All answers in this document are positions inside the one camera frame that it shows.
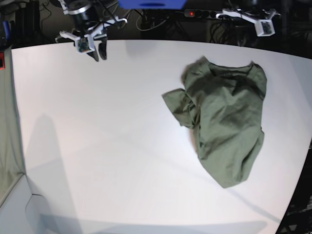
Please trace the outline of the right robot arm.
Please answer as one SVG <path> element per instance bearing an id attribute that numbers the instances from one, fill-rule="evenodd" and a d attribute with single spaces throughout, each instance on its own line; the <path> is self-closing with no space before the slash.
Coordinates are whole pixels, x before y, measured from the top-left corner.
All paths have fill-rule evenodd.
<path id="1" fill-rule="evenodd" d="M 108 20 L 101 20 L 96 10 L 99 3 L 109 13 Z M 63 13 L 74 23 L 72 31 L 60 31 L 55 38 L 56 43 L 61 39 L 69 39 L 74 43 L 77 53 L 88 55 L 95 61 L 107 59 L 107 28 L 115 26 L 120 29 L 128 23 L 126 18 L 119 18 L 108 10 L 101 1 L 90 0 L 61 0 Z"/>

